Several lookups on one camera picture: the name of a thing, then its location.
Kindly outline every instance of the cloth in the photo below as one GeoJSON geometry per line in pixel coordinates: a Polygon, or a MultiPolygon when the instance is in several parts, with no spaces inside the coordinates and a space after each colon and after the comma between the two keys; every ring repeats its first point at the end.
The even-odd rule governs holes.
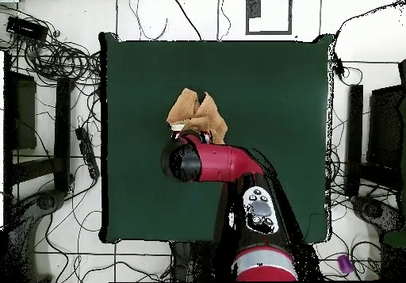
{"type": "Polygon", "coordinates": [[[205,92],[200,104],[197,93],[188,88],[178,96],[168,114],[167,123],[175,132],[186,129],[208,132],[214,144],[224,144],[225,133],[228,130],[213,98],[205,92]]]}

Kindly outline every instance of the black cable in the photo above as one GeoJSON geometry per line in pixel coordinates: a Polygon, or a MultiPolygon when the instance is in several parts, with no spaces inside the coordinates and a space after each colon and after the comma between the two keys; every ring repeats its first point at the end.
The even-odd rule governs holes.
{"type": "Polygon", "coordinates": [[[181,9],[183,15],[186,17],[187,21],[190,23],[190,25],[192,25],[192,27],[194,28],[194,31],[196,31],[196,34],[199,36],[199,40],[201,40],[201,35],[200,33],[197,31],[196,27],[193,25],[192,21],[187,17],[185,10],[182,8],[181,4],[179,3],[178,0],[175,0],[176,3],[178,4],[179,8],[181,9]]]}
{"type": "MultiPolygon", "coordinates": [[[[360,277],[359,274],[358,274],[359,271],[358,271],[357,267],[355,266],[355,263],[356,263],[356,262],[357,262],[357,263],[360,263],[360,264],[363,266],[364,272],[365,272],[365,268],[368,268],[368,269],[370,269],[371,271],[373,271],[374,273],[377,273],[375,270],[373,270],[373,269],[369,268],[368,266],[362,264],[362,263],[361,263],[359,260],[357,260],[356,257],[354,256],[354,250],[355,250],[355,248],[357,248],[358,246],[360,246],[360,245],[362,245],[362,244],[369,244],[370,246],[373,246],[373,247],[377,248],[379,251],[381,251],[381,248],[380,248],[376,243],[372,243],[372,242],[370,242],[370,241],[360,241],[360,242],[356,243],[355,245],[353,245],[353,247],[351,248],[351,251],[350,251],[350,261],[351,261],[351,263],[352,263],[352,265],[353,265],[353,267],[354,267],[354,273],[355,273],[355,275],[357,276],[357,279],[359,279],[360,281],[362,281],[362,279],[361,279],[361,277],[360,277]]],[[[368,260],[371,261],[371,262],[375,262],[374,260],[372,260],[372,258],[368,258],[368,260]]]]}
{"type": "Polygon", "coordinates": [[[65,269],[67,268],[67,265],[69,264],[69,257],[68,257],[65,253],[63,253],[59,248],[56,248],[54,245],[52,245],[51,242],[49,241],[48,234],[49,234],[49,229],[51,228],[51,225],[52,225],[52,221],[53,221],[53,213],[51,213],[51,219],[50,219],[50,221],[49,221],[49,225],[48,225],[48,227],[47,227],[47,230],[45,231],[45,238],[46,238],[46,240],[47,240],[48,245],[49,245],[53,250],[56,250],[57,252],[61,253],[61,254],[65,257],[65,259],[67,260],[67,263],[65,263],[65,267],[62,269],[62,271],[59,273],[58,277],[57,277],[56,280],[55,280],[55,283],[58,283],[58,280],[60,279],[60,277],[62,276],[63,272],[64,272],[65,269]]]}
{"type": "Polygon", "coordinates": [[[147,272],[144,272],[143,270],[138,270],[137,268],[131,267],[127,262],[117,261],[115,264],[113,263],[112,265],[109,265],[109,266],[106,266],[106,267],[103,267],[103,268],[94,268],[94,269],[92,269],[92,270],[88,270],[88,271],[85,273],[85,275],[80,279],[80,283],[83,283],[83,281],[85,280],[86,276],[87,276],[89,273],[97,272],[97,271],[102,271],[102,270],[107,270],[108,268],[112,268],[112,267],[114,267],[115,265],[125,265],[125,266],[127,266],[129,269],[131,269],[131,270],[133,270],[133,271],[135,271],[135,272],[137,272],[137,273],[142,273],[142,274],[144,274],[145,276],[151,278],[153,281],[163,282],[162,280],[159,279],[159,276],[158,276],[157,274],[155,274],[155,273],[147,273],[147,272]]]}
{"type": "Polygon", "coordinates": [[[138,26],[140,27],[140,38],[139,40],[141,40],[141,34],[144,35],[145,38],[148,38],[149,40],[158,40],[159,38],[161,38],[163,36],[163,34],[166,32],[167,30],[167,26],[168,26],[168,19],[165,23],[165,27],[163,28],[162,32],[155,38],[151,38],[148,37],[145,34],[145,31],[143,29],[143,26],[141,25],[141,21],[140,21],[140,17],[138,16],[138,5],[140,4],[140,0],[136,0],[136,10],[134,11],[134,9],[131,7],[131,0],[128,0],[128,6],[130,7],[132,13],[134,13],[134,16],[136,17],[136,21],[138,22],[138,26]]]}
{"type": "Polygon", "coordinates": [[[227,32],[226,32],[223,36],[221,36],[220,41],[222,41],[223,38],[228,35],[228,33],[230,32],[230,29],[232,28],[232,22],[230,21],[230,18],[228,18],[227,15],[224,13],[223,5],[224,5],[224,0],[221,2],[221,8],[220,8],[220,10],[221,10],[221,13],[224,15],[224,17],[227,18],[227,21],[228,21],[228,29],[227,29],[227,32]]]}
{"type": "MultiPolygon", "coordinates": [[[[358,71],[360,74],[361,74],[361,78],[359,79],[359,81],[355,84],[355,85],[359,85],[360,83],[361,83],[361,81],[362,81],[362,71],[359,69],[359,68],[355,68],[355,67],[343,67],[344,68],[344,70],[348,70],[348,76],[350,75],[350,69],[351,70],[356,70],[356,71],[358,71]]],[[[344,82],[343,81],[343,78],[348,78],[348,76],[347,77],[344,77],[343,75],[338,75],[338,77],[339,77],[339,80],[343,83],[343,84],[345,84],[345,85],[347,85],[347,86],[350,86],[350,84],[347,84],[346,82],[344,82]]]]}

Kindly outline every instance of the floor tile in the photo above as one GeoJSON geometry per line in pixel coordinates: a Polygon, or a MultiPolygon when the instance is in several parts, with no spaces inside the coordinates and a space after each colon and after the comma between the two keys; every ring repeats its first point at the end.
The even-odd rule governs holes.
{"type": "MultiPolygon", "coordinates": [[[[345,20],[395,1],[323,0],[322,32],[336,33],[345,20]]],[[[342,60],[400,62],[406,59],[406,47],[400,45],[406,35],[405,24],[406,14],[400,7],[351,19],[339,34],[337,54],[342,60]]]]}
{"type": "Polygon", "coordinates": [[[117,244],[117,253],[170,254],[170,248],[163,241],[122,240],[117,244]]]}
{"type": "Polygon", "coordinates": [[[134,271],[124,263],[117,263],[116,281],[117,282],[151,282],[159,279],[159,276],[170,265],[170,257],[141,257],[141,256],[117,256],[117,262],[125,262],[135,270],[155,274],[152,278],[140,271],[134,271]]]}
{"type": "Polygon", "coordinates": [[[52,282],[58,276],[58,283],[108,283],[114,281],[112,255],[68,255],[69,261],[61,254],[36,254],[36,269],[40,276],[52,275],[52,282]]]}

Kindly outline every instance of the green table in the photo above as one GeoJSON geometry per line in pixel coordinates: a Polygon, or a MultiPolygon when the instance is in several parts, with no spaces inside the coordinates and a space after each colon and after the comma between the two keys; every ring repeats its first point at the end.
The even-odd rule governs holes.
{"type": "Polygon", "coordinates": [[[228,125],[226,143],[259,149],[274,164],[307,240],[326,239],[332,36],[314,44],[118,42],[102,33],[100,41],[108,115],[102,240],[213,239],[221,184],[178,183],[160,168],[167,114],[185,87],[213,96],[228,125]]]}

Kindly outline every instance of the red cylinder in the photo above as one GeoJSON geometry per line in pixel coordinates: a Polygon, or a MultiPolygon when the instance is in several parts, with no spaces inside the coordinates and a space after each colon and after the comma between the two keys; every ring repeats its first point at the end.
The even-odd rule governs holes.
{"type": "Polygon", "coordinates": [[[292,257],[272,246],[257,246],[239,253],[233,263],[237,265],[237,281],[297,281],[292,257]]]}

